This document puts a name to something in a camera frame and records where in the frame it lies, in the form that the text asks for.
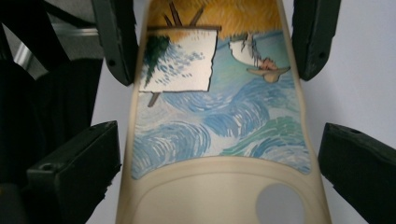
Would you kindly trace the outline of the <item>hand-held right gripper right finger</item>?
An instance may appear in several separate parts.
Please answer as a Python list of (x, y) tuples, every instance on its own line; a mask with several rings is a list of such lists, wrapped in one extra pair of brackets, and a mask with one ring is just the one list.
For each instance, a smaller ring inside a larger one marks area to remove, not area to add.
[(396, 224), (396, 149), (358, 130), (327, 123), (318, 164), (369, 224)]

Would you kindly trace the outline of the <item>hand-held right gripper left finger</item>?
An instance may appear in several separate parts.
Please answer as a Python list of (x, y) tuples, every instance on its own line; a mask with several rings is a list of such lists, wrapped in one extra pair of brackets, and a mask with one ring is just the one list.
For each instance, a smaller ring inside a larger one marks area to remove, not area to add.
[(27, 170), (34, 224), (85, 224), (120, 171), (118, 123), (79, 133)]

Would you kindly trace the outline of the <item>beige painted-print phone case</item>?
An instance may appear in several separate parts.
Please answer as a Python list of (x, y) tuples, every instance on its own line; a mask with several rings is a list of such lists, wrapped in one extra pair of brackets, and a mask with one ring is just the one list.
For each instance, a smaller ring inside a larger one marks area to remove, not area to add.
[(146, 0), (116, 224), (332, 224), (282, 0)]

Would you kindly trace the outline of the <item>metal stand bar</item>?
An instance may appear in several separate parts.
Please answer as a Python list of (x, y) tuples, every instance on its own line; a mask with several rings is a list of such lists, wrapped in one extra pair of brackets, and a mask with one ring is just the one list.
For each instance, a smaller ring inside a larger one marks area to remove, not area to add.
[[(52, 27), (70, 60), (104, 58), (96, 28), (76, 28), (66, 23), (53, 23)], [(32, 51), (17, 38), (15, 40), (18, 47), (13, 49), (14, 62), (25, 69), (33, 78), (45, 75), (47, 70)]]

